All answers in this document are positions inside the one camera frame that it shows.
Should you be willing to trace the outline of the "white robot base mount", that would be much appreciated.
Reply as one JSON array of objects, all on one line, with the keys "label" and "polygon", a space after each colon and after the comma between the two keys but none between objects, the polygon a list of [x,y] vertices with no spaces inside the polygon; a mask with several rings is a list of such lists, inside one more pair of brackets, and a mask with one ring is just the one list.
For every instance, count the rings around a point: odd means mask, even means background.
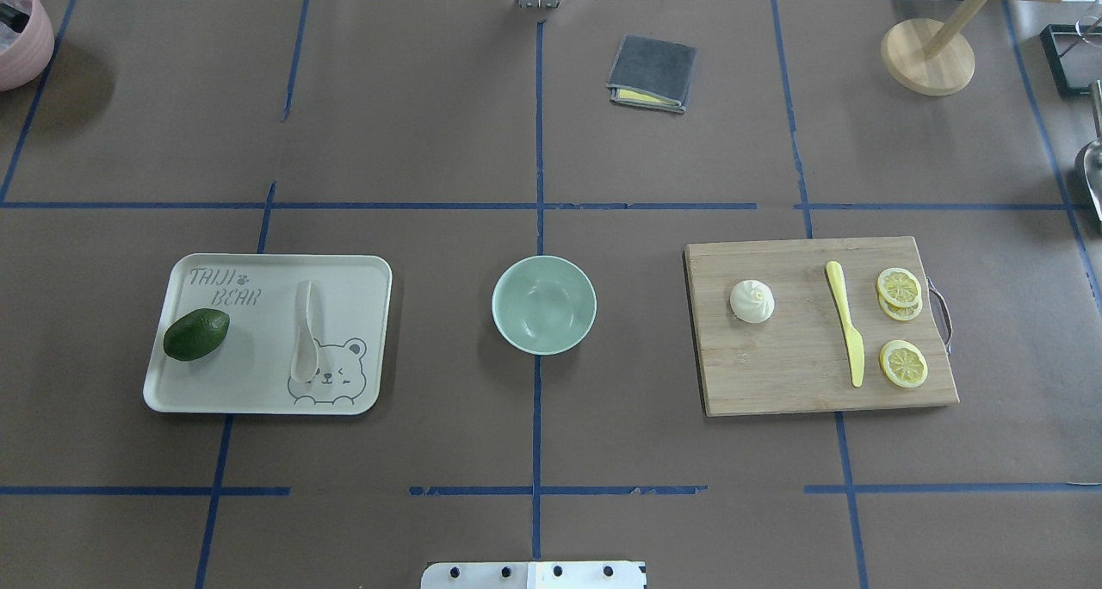
[{"label": "white robot base mount", "polygon": [[480,561],[429,565],[421,588],[647,588],[640,561]]}]

